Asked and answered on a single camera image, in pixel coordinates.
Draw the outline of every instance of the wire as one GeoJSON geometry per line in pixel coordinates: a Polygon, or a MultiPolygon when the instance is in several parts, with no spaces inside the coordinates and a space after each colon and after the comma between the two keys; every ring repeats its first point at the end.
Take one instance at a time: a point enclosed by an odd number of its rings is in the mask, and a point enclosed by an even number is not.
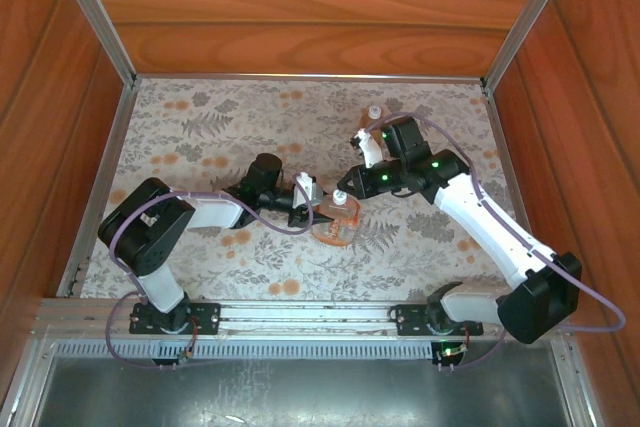
{"type": "Polygon", "coordinates": [[[264,225],[266,225],[270,229],[275,230],[276,232],[279,232],[281,234],[287,234],[287,235],[301,235],[307,232],[313,225],[313,205],[311,204],[311,200],[309,199],[309,196],[305,192],[304,188],[302,188],[302,186],[298,182],[298,179],[297,179],[298,175],[299,174],[296,174],[293,177],[293,182],[295,184],[295,187],[299,189],[300,192],[302,193],[302,197],[304,198],[304,201],[307,204],[307,210],[309,211],[309,220],[307,222],[307,225],[300,230],[281,229],[280,227],[273,225],[268,220],[262,218],[260,214],[255,212],[247,204],[245,204],[241,200],[236,199],[235,197],[232,197],[227,193],[174,191],[174,192],[169,192],[167,194],[163,194],[151,199],[150,201],[138,207],[129,217],[125,219],[125,221],[120,225],[120,227],[118,227],[118,229],[116,230],[116,233],[113,235],[113,238],[111,239],[111,243],[109,244],[109,257],[111,257],[111,260],[113,261],[113,263],[115,263],[118,267],[124,270],[125,273],[129,276],[129,279],[136,286],[136,289],[138,290],[138,293],[140,295],[140,300],[142,301],[143,304],[146,304],[148,301],[148,297],[144,291],[144,288],[136,278],[131,268],[127,264],[122,262],[116,254],[116,246],[118,245],[118,242],[122,237],[122,234],[127,229],[127,227],[129,227],[138,217],[140,217],[140,215],[145,213],[149,208],[153,207],[154,205],[174,197],[188,197],[192,199],[222,199],[222,200],[228,200],[230,202],[233,202],[234,204],[239,205],[244,210],[249,212],[253,217],[255,217],[256,220],[262,222],[264,225]]]}
{"type": "Polygon", "coordinates": [[[398,199],[408,199],[409,197],[411,197],[412,195],[416,195],[417,193],[418,192],[409,192],[408,194],[398,194],[396,192],[391,192],[391,195],[398,199]]]}
{"type": "Polygon", "coordinates": [[[469,327],[467,327],[467,323],[464,324],[464,345],[469,348],[469,344],[471,343],[471,334],[469,333],[469,327]]]}
{"type": "Polygon", "coordinates": [[[455,367],[452,365],[450,372],[457,372],[458,370],[468,369],[470,367],[477,366],[478,364],[481,364],[481,363],[485,362],[486,360],[490,359],[491,357],[496,355],[496,353],[503,346],[504,339],[505,339],[506,336],[507,336],[507,329],[503,329],[502,330],[502,334],[498,338],[498,341],[493,345],[493,347],[491,347],[489,349],[489,351],[486,354],[481,355],[477,359],[472,360],[471,362],[467,362],[466,364],[456,365],[455,367]]]}
{"type": "MultiPolygon", "coordinates": [[[[249,207],[248,205],[246,205],[244,202],[236,199],[235,197],[230,196],[229,194],[226,193],[220,193],[220,192],[186,192],[186,191],[175,191],[175,192],[169,192],[167,194],[164,195],[160,195],[158,197],[155,197],[153,199],[151,199],[150,201],[146,202],[145,204],[141,205],[140,207],[138,207],[129,217],[127,217],[125,219],[125,221],[120,225],[120,227],[118,227],[118,229],[116,230],[116,233],[114,234],[113,238],[111,239],[111,243],[109,244],[109,256],[111,257],[111,260],[118,266],[120,267],[122,270],[124,270],[126,272],[126,274],[129,276],[129,279],[131,279],[131,281],[133,282],[133,284],[136,286],[135,291],[129,292],[127,294],[125,294],[123,297],[121,297],[113,306],[113,309],[111,309],[111,312],[109,314],[109,317],[107,319],[107,325],[105,327],[105,341],[107,343],[107,350],[109,351],[109,353],[111,354],[111,356],[126,364],[129,365],[131,367],[136,367],[136,368],[140,368],[140,369],[145,369],[145,370],[162,370],[162,365],[147,365],[147,364],[140,364],[138,362],[133,362],[131,360],[128,360],[124,357],[122,357],[121,355],[119,355],[116,350],[114,349],[112,343],[111,343],[111,328],[113,326],[113,322],[115,321],[115,315],[116,315],[116,311],[120,308],[120,306],[123,304],[123,302],[128,299],[129,297],[132,297],[134,295],[138,295],[140,297],[140,301],[143,304],[146,304],[148,302],[148,297],[147,294],[145,293],[142,285],[140,285],[140,282],[138,282],[138,279],[136,278],[135,274],[133,273],[133,271],[129,268],[129,266],[127,264],[125,264],[124,262],[122,262],[118,256],[116,255],[115,249],[116,249],[116,245],[118,244],[118,241],[120,240],[120,237],[122,237],[122,234],[124,233],[124,231],[127,229],[127,227],[129,227],[129,225],[131,225],[131,223],[133,221],[135,221],[138,217],[140,217],[140,215],[142,215],[144,212],[146,212],[149,208],[153,207],[156,204],[159,204],[160,202],[163,202],[167,199],[171,199],[174,197],[188,197],[188,198],[192,198],[192,199],[223,199],[223,200],[228,200],[230,202],[233,202],[234,204],[239,205],[240,207],[242,207],[244,210],[246,210],[247,212],[249,212],[249,214],[251,214],[253,217],[255,217],[256,220],[262,222],[264,225],[266,225],[267,227],[269,227],[270,229],[275,230],[276,232],[279,232],[281,234],[286,234],[286,235],[301,235],[304,234],[305,232],[307,232],[312,226],[313,226],[313,205],[311,204],[311,199],[309,198],[309,196],[307,195],[306,191],[304,190],[304,188],[300,185],[300,183],[298,182],[298,175],[296,174],[293,177],[293,182],[295,184],[295,187],[300,190],[300,193],[302,194],[302,197],[304,198],[304,201],[307,205],[307,210],[309,211],[309,219],[307,221],[307,225],[305,225],[302,229],[300,230],[287,230],[287,229],[281,229],[280,227],[272,224],[271,222],[269,222],[268,220],[262,218],[260,216],[260,214],[258,214],[257,212],[255,212],[253,209],[251,209],[251,207],[249,207]]],[[[194,336],[192,337],[192,342],[190,342],[190,344],[192,343],[192,348],[195,345],[195,341],[197,338],[197,325],[194,328],[194,336]]],[[[177,369],[177,368],[184,368],[184,367],[188,367],[191,365],[204,365],[204,364],[210,364],[212,363],[211,361],[209,362],[197,362],[197,363],[182,363],[182,364],[173,364],[173,369],[177,369]]]]}
{"type": "Polygon", "coordinates": [[[193,333],[191,334],[191,340],[187,344],[187,347],[184,349],[185,357],[189,358],[193,355],[193,349],[196,346],[196,341],[198,340],[198,322],[197,317],[191,317],[191,324],[193,325],[193,333]]]}
{"type": "MultiPolygon", "coordinates": [[[[122,307],[122,304],[124,303],[125,300],[137,294],[138,294],[138,291],[133,290],[131,292],[126,293],[122,297],[120,297],[120,299],[118,299],[118,301],[113,306],[113,309],[111,309],[111,312],[109,313],[109,317],[107,318],[107,326],[104,331],[104,340],[106,341],[107,350],[111,354],[111,357],[113,357],[118,362],[128,365],[129,367],[135,367],[136,369],[141,369],[141,370],[158,370],[158,371],[166,371],[166,370],[173,371],[176,369],[184,369],[184,368],[196,367],[196,366],[199,367],[203,365],[210,365],[210,364],[222,362],[220,359],[213,359],[213,360],[204,360],[204,361],[198,361],[198,362],[183,362],[181,364],[176,361],[171,365],[142,364],[140,362],[134,362],[132,360],[129,360],[125,357],[122,357],[120,354],[118,354],[118,352],[116,352],[116,349],[113,346],[113,342],[111,339],[111,329],[113,327],[113,323],[115,322],[116,313],[118,312],[120,307],[122,307]]],[[[194,330],[193,335],[191,336],[191,340],[185,347],[185,350],[184,350],[185,353],[187,352],[190,346],[191,346],[191,349],[195,347],[195,342],[197,338],[198,338],[198,333],[196,328],[194,330]]]]}
{"type": "Polygon", "coordinates": [[[533,248],[533,244],[531,244],[524,237],[522,237],[520,235],[520,233],[518,233],[518,231],[516,231],[513,227],[511,227],[511,225],[509,225],[509,223],[507,221],[505,221],[493,209],[493,207],[491,207],[491,204],[489,204],[489,202],[487,202],[487,199],[485,197],[485,193],[482,190],[482,187],[480,186],[480,180],[478,179],[478,173],[477,173],[475,164],[473,163],[473,160],[471,160],[471,157],[469,157],[469,155],[467,155],[467,153],[464,151],[462,146],[446,130],[444,130],[442,127],[440,127],[438,124],[436,124],[432,120],[429,120],[425,116],[417,114],[415,112],[396,112],[396,113],[387,115],[385,117],[382,117],[382,118],[376,120],[369,127],[367,127],[365,129],[365,131],[366,132],[371,132],[372,130],[375,130],[376,128],[380,127],[380,125],[382,125],[383,123],[388,122],[389,120],[400,118],[400,117],[413,117],[415,119],[418,119],[418,120],[424,122],[427,125],[430,125],[434,129],[436,129],[438,132],[440,132],[451,143],[451,145],[453,145],[455,147],[455,149],[460,153],[462,158],[464,158],[464,160],[469,165],[469,169],[471,171],[471,184],[473,185],[473,190],[474,190],[474,192],[476,194],[476,197],[478,198],[478,202],[480,202],[484,206],[484,208],[487,209],[489,214],[491,214],[491,216],[507,232],[509,232],[518,242],[520,242],[522,244],[522,246],[525,249],[530,251],[531,254],[533,256],[535,256],[538,260],[543,262],[547,267],[549,267],[555,273],[560,275],[567,282],[570,282],[571,284],[576,286],[578,289],[580,289],[583,292],[589,294],[591,297],[596,299],[598,302],[600,302],[601,304],[603,304],[606,307],[608,307],[618,317],[618,323],[616,325],[613,325],[613,326],[609,326],[609,325],[607,325],[607,326],[574,326],[574,325],[571,325],[571,324],[558,324],[559,328],[570,329],[570,330],[575,331],[575,332],[607,333],[607,332],[616,332],[616,331],[618,331],[618,330],[620,330],[620,329],[622,329],[624,327],[624,325],[626,323],[626,318],[624,316],[624,313],[618,308],[617,305],[615,305],[609,299],[604,297],[602,294],[596,292],[592,288],[590,288],[587,285],[585,285],[583,282],[580,282],[578,279],[576,279],[572,275],[570,275],[567,272],[565,272],[563,269],[561,269],[559,266],[557,266],[553,262],[552,259],[548,259],[543,254],[541,254],[536,249],[534,249],[533,248]]]}

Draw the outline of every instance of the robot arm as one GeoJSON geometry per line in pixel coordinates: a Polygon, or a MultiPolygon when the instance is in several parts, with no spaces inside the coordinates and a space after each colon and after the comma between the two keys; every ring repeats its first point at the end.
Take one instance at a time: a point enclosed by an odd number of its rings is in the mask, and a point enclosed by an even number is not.
{"type": "MultiPolygon", "coordinates": [[[[300,227],[308,223],[309,213],[298,189],[279,187],[281,160],[271,154],[260,154],[249,166],[247,174],[225,193],[250,207],[289,214],[288,225],[300,227]]],[[[302,173],[298,184],[305,190],[311,205],[322,202],[323,191],[315,179],[302,173]]],[[[168,194],[171,189],[156,178],[145,180],[100,225],[98,237],[111,245],[116,231],[141,206],[168,194]]],[[[117,239],[115,253],[135,275],[154,309],[156,324],[167,333],[177,332],[185,324],[189,297],[176,282],[167,258],[185,229],[222,227],[239,229],[255,218],[238,203],[224,198],[193,199],[173,197],[158,202],[136,218],[117,239]]],[[[313,222],[329,222],[314,214],[313,222]]]]}
{"type": "Polygon", "coordinates": [[[501,323],[517,340],[531,343],[577,308],[578,289],[544,262],[531,255],[502,225],[508,224],[538,252],[579,279],[581,265],[571,254],[557,256],[548,246],[524,231],[488,195],[488,203],[500,221],[480,202],[468,166],[453,152],[433,154],[415,120],[403,118],[383,128],[383,138],[392,157],[382,159],[366,133],[351,141],[361,149],[365,163],[352,168],[338,187],[359,199],[408,188],[458,222],[489,254],[508,287],[494,288],[453,284],[439,289],[437,301],[448,321],[501,323]]]}

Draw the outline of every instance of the metal sheet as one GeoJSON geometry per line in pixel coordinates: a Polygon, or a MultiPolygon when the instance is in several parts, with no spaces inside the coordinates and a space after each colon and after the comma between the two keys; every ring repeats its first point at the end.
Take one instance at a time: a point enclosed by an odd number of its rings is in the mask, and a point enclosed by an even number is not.
{"type": "Polygon", "coordinates": [[[568,425],[548,343],[510,343],[454,374],[425,361],[222,361],[160,373],[58,358],[49,380],[38,416],[47,427],[568,425]]]}

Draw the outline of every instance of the plastic bottle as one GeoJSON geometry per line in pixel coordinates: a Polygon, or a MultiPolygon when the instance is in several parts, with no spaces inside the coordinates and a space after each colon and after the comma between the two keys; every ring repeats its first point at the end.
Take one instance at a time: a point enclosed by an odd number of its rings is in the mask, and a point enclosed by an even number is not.
{"type": "Polygon", "coordinates": [[[360,204],[354,198],[336,189],[331,197],[324,198],[317,211],[335,220],[314,225],[311,232],[316,239],[338,247],[344,247],[353,241],[360,220],[360,204]]]}
{"type": "MultiPolygon", "coordinates": [[[[372,105],[367,110],[364,111],[362,117],[360,118],[359,129],[365,129],[373,124],[376,120],[378,120],[382,116],[382,107],[379,105],[372,105]]],[[[382,146],[382,131],[380,129],[375,129],[371,131],[371,136],[378,143],[378,145],[382,146]]]]}

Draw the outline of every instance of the floral tablecloth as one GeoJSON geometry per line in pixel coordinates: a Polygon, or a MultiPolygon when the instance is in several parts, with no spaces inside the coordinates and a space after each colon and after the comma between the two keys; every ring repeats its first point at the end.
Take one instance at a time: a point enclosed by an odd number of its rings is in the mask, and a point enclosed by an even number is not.
{"type": "MultiPolygon", "coordinates": [[[[348,140],[371,104],[418,111],[448,129],[477,163],[487,192],[513,213],[477,85],[146,79],[105,215],[147,177],[178,189],[216,190],[238,181],[261,152],[283,160],[286,178],[304,170],[331,191],[362,162],[348,140]]],[[[435,131],[425,135],[434,151],[447,146],[435,131]]],[[[286,225],[283,214],[265,215],[286,225]]],[[[240,231],[187,231],[169,262],[191,298],[417,301],[452,280],[503,282],[456,222],[419,196],[390,194],[362,202],[348,247],[324,245],[310,233],[277,234],[254,222],[240,231]]],[[[129,290],[97,242],[81,295],[117,297],[129,290]]]]}

